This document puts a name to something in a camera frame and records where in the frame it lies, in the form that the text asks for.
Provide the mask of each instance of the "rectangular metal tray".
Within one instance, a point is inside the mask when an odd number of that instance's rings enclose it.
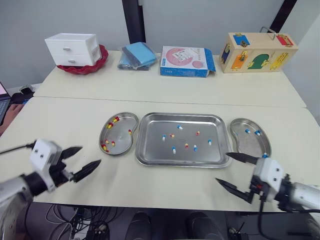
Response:
[[[152,112],[140,122],[135,156],[144,165],[224,168],[232,161],[225,155],[227,152],[231,152],[231,147],[226,125],[220,117]]]

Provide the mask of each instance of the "colorful lock board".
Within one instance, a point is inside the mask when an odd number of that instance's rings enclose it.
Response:
[[[299,49],[288,34],[271,32],[229,32],[223,47],[224,73],[278,72]]]

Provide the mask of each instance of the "stainless steel tray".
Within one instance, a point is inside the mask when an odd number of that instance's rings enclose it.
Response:
[[[238,153],[261,158],[266,153],[271,156],[271,145],[265,131],[255,122],[246,118],[237,118],[230,123],[230,131],[235,140]]]
[[[220,117],[152,112],[140,122],[135,156],[144,165],[224,168],[232,161],[225,155],[230,151],[226,125]]]
[[[103,126],[99,137],[99,148],[108,155],[121,155],[128,152],[133,143],[133,135],[137,129],[139,119],[131,112],[120,112],[112,116]]]

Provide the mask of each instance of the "white plastic drawer box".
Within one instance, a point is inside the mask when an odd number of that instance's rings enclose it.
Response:
[[[56,65],[93,66],[101,58],[95,34],[59,33],[45,43]]]

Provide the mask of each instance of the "yellow panel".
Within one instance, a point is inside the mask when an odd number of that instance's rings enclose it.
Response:
[[[270,70],[276,70],[278,67],[280,67],[284,63],[288,55],[289,54],[287,52],[284,52],[281,55],[279,55],[270,66]]]

